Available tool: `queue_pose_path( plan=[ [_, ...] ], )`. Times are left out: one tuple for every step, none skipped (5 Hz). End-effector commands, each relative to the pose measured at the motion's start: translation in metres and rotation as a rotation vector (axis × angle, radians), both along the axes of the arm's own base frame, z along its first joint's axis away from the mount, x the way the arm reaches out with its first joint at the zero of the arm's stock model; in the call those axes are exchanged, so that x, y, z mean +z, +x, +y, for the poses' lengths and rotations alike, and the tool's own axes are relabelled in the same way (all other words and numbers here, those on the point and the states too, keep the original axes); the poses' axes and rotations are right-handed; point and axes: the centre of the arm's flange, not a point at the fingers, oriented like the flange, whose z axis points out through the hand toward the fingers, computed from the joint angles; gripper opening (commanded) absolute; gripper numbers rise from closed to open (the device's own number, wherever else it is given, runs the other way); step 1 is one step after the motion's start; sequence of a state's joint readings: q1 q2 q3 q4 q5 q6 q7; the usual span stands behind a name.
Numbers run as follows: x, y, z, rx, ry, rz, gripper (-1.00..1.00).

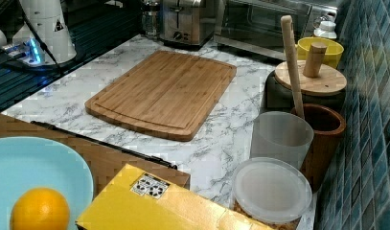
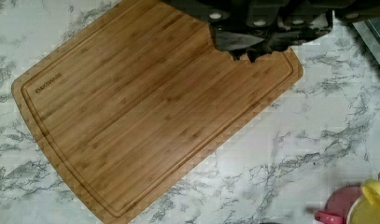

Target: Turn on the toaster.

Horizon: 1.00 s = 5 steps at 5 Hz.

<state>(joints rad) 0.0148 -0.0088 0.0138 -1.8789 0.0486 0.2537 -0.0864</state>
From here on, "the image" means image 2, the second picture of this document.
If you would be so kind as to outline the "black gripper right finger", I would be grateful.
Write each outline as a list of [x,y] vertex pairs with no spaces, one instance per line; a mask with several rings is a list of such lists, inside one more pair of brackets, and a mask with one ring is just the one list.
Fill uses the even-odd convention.
[[291,46],[300,46],[303,40],[300,38],[300,33],[295,32],[273,32],[260,43],[251,46],[247,52],[247,58],[254,63],[259,57],[266,54],[271,54],[275,51],[283,52]]

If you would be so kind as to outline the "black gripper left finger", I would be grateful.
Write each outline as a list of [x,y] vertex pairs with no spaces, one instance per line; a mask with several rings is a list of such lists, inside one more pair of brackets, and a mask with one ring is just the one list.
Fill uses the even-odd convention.
[[228,52],[234,61],[246,55],[250,61],[256,61],[266,54],[264,40],[266,33],[260,30],[227,30],[222,26],[210,26],[210,34],[215,49]]

